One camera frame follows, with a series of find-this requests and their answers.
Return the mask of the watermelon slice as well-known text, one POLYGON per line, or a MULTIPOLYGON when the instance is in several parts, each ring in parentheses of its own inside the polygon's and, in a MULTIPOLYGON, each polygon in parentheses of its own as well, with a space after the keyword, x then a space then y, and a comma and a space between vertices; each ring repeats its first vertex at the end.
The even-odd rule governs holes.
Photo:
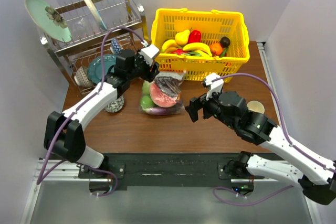
POLYGON ((157 106, 168 108, 176 105, 180 95, 176 93, 165 94, 155 83, 153 83, 150 87, 150 97, 157 106))

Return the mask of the small green lime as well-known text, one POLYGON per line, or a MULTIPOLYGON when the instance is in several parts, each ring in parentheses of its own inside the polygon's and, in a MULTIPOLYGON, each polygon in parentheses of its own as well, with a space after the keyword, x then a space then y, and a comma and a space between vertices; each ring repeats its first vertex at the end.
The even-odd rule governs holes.
POLYGON ((143 95, 140 100, 140 105, 142 109, 152 108, 155 106, 155 103, 152 101, 149 95, 143 95))

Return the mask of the green cabbage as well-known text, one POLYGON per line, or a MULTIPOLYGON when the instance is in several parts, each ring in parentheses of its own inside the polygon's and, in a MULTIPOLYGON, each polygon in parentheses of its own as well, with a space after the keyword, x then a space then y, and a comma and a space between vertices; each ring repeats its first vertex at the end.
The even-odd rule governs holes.
POLYGON ((150 87, 151 87, 152 83, 148 82, 148 81, 144 81, 143 85, 142 85, 142 94, 143 95, 150 95, 150 87))

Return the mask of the clear orange zip bag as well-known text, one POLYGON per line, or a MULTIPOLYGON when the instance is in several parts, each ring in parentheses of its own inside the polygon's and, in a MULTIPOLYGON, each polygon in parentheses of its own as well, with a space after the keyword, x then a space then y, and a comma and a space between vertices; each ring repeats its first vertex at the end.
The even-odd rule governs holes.
POLYGON ((179 114, 184 110, 181 84, 186 71, 160 72, 152 82, 144 81, 140 111, 151 116, 179 114))

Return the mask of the long yellow banana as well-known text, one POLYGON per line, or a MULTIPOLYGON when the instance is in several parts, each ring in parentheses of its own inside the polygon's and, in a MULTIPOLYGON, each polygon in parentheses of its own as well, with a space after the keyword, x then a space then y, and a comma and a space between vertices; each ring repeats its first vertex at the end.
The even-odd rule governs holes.
POLYGON ((212 53, 210 47, 207 44, 201 42, 193 42, 185 45, 182 50, 188 56, 202 56, 211 58, 212 53))

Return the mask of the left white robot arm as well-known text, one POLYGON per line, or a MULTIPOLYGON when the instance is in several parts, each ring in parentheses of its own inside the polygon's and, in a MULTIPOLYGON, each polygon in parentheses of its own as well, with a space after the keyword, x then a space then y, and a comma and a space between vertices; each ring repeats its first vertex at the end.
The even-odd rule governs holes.
POLYGON ((107 158, 86 145, 84 130, 108 104, 121 97, 137 78, 151 82, 159 73, 155 62, 160 50, 149 45, 138 52, 122 50, 115 65, 103 72, 102 81, 86 97, 62 113, 52 112, 47 119, 44 148, 63 159, 90 166, 97 178, 108 174, 107 158))

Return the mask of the purple eggplant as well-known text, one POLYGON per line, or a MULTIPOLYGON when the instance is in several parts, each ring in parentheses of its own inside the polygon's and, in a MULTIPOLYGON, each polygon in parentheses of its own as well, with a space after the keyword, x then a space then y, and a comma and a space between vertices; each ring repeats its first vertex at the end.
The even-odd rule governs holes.
POLYGON ((144 110, 145 113, 149 115, 154 115, 154 116, 161 116, 161 115, 173 115, 173 114, 178 114, 182 110, 182 106, 176 105, 168 108, 160 107, 160 106, 155 106, 152 108, 147 108, 144 110))

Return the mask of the mint green floral plate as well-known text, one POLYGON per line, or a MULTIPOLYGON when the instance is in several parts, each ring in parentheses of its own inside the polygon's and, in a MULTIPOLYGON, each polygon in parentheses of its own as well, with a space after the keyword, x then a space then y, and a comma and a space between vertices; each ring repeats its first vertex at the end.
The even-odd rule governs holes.
POLYGON ((25 7, 34 23, 51 38, 63 43, 72 40, 67 22, 47 1, 25 0, 25 7))

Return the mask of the blue zigzag patterned cup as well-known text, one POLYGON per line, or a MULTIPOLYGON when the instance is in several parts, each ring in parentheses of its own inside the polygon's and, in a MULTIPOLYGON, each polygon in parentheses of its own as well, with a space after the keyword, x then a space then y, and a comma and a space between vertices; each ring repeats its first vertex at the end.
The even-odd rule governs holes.
POLYGON ((124 47, 120 44, 117 38, 111 39, 110 50, 113 55, 118 55, 121 51, 124 50, 124 47))

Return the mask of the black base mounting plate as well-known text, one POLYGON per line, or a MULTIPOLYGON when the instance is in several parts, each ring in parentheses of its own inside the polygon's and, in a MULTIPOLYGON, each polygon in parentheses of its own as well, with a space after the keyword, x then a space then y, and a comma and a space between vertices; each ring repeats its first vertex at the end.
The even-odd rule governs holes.
POLYGON ((224 167, 238 153, 107 153, 118 190, 131 186, 230 186, 234 176, 224 167))

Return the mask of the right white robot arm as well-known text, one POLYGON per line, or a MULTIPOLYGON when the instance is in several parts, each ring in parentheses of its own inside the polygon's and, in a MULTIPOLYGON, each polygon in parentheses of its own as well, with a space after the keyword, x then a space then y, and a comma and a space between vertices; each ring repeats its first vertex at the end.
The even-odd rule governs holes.
POLYGON ((282 128, 262 113, 247 107, 246 100, 235 91, 220 92, 207 98, 202 95, 190 99, 186 106, 192 122, 214 117, 246 142, 266 148, 283 160, 271 161, 257 154, 242 151, 236 160, 223 166, 225 173, 239 178, 262 176, 285 182, 302 189, 310 200, 328 205, 335 200, 335 162, 301 145, 287 140, 282 128))

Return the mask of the red dragon fruit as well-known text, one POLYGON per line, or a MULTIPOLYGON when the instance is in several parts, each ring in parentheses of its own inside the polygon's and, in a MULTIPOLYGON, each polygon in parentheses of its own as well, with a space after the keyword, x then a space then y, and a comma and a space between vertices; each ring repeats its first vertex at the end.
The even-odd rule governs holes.
POLYGON ((188 55, 188 53, 186 51, 184 51, 183 49, 181 49, 181 48, 172 51, 172 54, 179 55, 179 56, 181 56, 181 55, 188 55))

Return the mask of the black white leaf bowl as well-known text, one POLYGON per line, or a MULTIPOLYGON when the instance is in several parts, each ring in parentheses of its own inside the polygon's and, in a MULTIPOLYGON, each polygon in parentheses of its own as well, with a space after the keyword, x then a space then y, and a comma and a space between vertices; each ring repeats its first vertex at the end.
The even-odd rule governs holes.
POLYGON ((109 113, 117 113, 123 108, 123 106, 124 106, 124 96, 120 96, 115 101, 106 105, 104 110, 109 113))

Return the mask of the patterned cup on rack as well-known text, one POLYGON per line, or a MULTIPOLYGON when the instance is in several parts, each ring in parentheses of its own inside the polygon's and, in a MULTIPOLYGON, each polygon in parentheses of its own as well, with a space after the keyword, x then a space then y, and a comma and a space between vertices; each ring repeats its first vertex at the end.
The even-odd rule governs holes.
POLYGON ((81 66, 75 73, 74 76, 75 83, 83 88, 92 88, 94 86, 93 82, 88 77, 88 68, 81 66))

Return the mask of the dark purple grapes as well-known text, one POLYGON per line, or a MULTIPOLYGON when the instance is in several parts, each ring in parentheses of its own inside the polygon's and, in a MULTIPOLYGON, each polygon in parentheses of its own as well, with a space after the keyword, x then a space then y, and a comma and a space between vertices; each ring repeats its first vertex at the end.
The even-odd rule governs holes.
POLYGON ((181 93, 180 85, 182 84, 182 80, 177 78, 160 76, 155 78, 154 83, 168 97, 175 99, 181 93))

